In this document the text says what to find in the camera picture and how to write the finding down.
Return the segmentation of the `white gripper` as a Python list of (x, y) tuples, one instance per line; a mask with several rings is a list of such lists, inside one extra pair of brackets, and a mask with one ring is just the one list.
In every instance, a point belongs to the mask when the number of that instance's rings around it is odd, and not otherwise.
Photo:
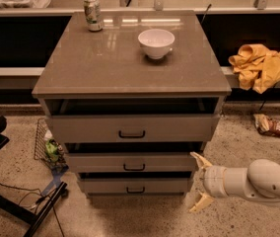
[(198, 200), (189, 210), (191, 213), (194, 213), (200, 212), (209, 206), (215, 200), (214, 198), (225, 198), (227, 196), (224, 186), (226, 168), (222, 166), (212, 166), (206, 158), (196, 152), (191, 152), (190, 155), (196, 160), (197, 166), (205, 170), (203, 184), (208, 193), (199, 193)]

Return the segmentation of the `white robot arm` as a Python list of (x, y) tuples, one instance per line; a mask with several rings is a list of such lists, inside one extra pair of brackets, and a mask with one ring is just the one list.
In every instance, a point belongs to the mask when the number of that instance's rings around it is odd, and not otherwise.
[(199, 212), (216, 198), (238, 197), (269, 206), (280, 205), (280, 165), (267, 160), (253, 161), (247, 168), (228, 168), (211, 164), (191, 152), (203, 171), (204, 192), (189, 210)]

